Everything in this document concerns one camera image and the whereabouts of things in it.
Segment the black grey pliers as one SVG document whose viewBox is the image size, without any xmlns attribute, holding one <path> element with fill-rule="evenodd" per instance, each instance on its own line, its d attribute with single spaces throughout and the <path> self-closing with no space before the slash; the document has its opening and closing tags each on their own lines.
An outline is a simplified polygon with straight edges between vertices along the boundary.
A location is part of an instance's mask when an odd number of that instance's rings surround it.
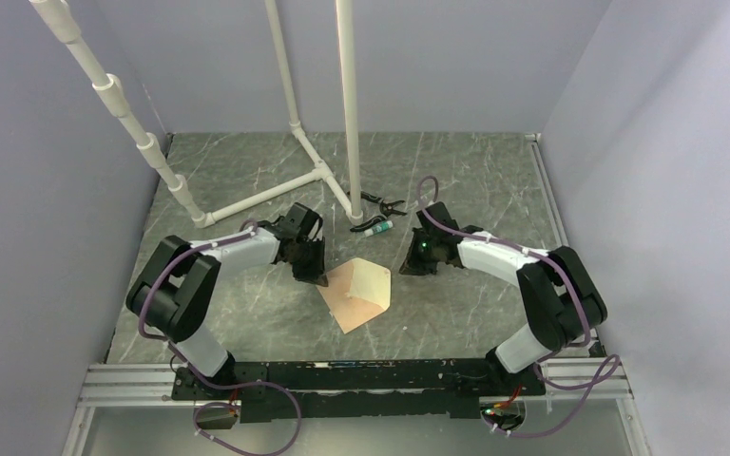
<svg viewBox="0 0 730 456">
<path fill-rule="evenodd" d="M 352 233 L 363 233 L 368 229 L 376 227 L 379 223 L 385 222 L 390 216 L 406 216 L 407 212 L 398 209 L 398 206 L 406 201 L 399 199 L 396 201 L 386 201 L 383 197 L 361 191 L 360 198 L 378 206 L 378 213 L 367 221 L 353 226 L 349 229 Z"/>
</svg>

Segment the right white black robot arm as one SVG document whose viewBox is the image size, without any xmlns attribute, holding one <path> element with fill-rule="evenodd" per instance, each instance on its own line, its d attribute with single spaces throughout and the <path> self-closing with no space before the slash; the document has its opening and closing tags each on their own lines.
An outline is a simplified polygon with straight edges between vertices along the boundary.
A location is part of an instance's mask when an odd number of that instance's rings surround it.
<svg viewBox="0 0 730 456">
<path fill-rule="evenodd" d="M 606 304 L 572 248 L 530 249 L 473 225 L 461 228 L 441 201 L 416 214 L 420 225 L 413 231 L 401 274 L 434 275 L 446 264 L 493 276 L 521 294 L 525 325 L 487 354 L 491 364 L 486 381 L 494 392 L 512 392 L 524 370 L 583 342 L 606 321 Z"/>
</svg>

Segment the white PVC pipe frame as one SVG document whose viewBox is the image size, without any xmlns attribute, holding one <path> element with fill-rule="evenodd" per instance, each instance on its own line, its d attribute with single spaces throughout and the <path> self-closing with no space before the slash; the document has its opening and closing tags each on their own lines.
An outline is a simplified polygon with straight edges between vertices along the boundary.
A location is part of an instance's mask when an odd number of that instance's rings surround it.
<svg viewBox="0 0 730 456">
<path fill-rule="evenodd" d="M 135 62 L 145 97 L 172 134 L 284 132 L 312 167 L 290 180 L 224 206 L 174 169 L 159 136 L 136 114 L 122 78 L 89 44 L 68 1 L 36 1 L 33 9 L 85 73 L 92 91 L 165 185 L 170 198 L 205 230 L 314 182 L 333 194 L 354 226 L 361 206 L 353 11 L 335 4 L 348 179 L 341 182 L 311 142 L 299 114 L 279 5 L 274 1 L 103 1 L 101 11 Z"/>
</svg>

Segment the aluminium table frame rail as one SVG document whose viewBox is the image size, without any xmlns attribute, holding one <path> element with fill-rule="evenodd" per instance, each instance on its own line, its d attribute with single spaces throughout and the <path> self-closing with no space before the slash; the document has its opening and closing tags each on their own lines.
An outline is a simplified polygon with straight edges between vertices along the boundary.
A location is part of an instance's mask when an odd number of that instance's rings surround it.
<svg viewBox="0 0 730 456">
<path fill-rule="evenodd" d="M 247 362 L 238 364 L 231 387 L 204 384 L 187 366 L 171 372 L 159 365 L 95 365 L 65 454 L 85 452 L 101 408 L 190 407 L 195 437 L 211 443 L 237 423 L 442 414 L 480 419 L 493 433 L 523 440 L 531 436 L 523 422 L 527 401 L 583 406 L 591 399 L 615 401 L 631 452 L 649 454 L 621 359 L 559 355 L 607 317 L 577 253 L 567 246 L 524 252 L 471 227 L 457 230 L 441 202 L 419 216 L 421 239 L 410 250 L 408 272 L 429 275 L 440 263 L 459 264 L 517 286 L 528 318 L 524 332 L 543 344 L 541 352 L 510 350 L 489 360 Z"/>
</svg>

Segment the green white glue stick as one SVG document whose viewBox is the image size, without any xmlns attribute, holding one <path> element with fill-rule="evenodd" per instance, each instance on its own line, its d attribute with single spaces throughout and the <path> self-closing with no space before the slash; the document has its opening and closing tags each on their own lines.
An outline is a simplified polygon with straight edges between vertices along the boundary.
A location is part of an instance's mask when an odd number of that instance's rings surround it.
<svg viewBox="0 0 730 456">
<path fill-rule="evenodd" d="M 365 237 L 371 237 L 371 236 L 374 236 L 374 235 L 378 235 L 378 234 L 384 233 L 384 232 L 386 232 L 388 230 L 391 230 L 393 228 L 394 228 L 394 223 L 391 220 L 384 220 L 384 221 L 380 221 L 379 223 L 373 225 L 370 228 L 367 228 L 363 232 L 363 235 Z"/>
</svg>

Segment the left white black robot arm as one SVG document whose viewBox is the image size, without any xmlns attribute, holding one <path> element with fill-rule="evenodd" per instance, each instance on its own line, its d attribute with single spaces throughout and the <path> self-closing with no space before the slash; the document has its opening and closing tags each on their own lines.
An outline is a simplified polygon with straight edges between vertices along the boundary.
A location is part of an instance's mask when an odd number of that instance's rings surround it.
<svg viewBox="0 0 730 456">
<path fill-rule="evenodd" d="M 247 220 L 230 236 L 165 237 L 131 285 L 125 305 L 137 316 L 142 337 L 168 343 L 199 373 L 198 387 L 221 399 L 235 386 L 236 360 L 205 322 L 220 275 L 283 262 L 294 280 L 325 287 L 322 227 L 319 213 L 295 203 L 273 221 Z"/>
</svg>

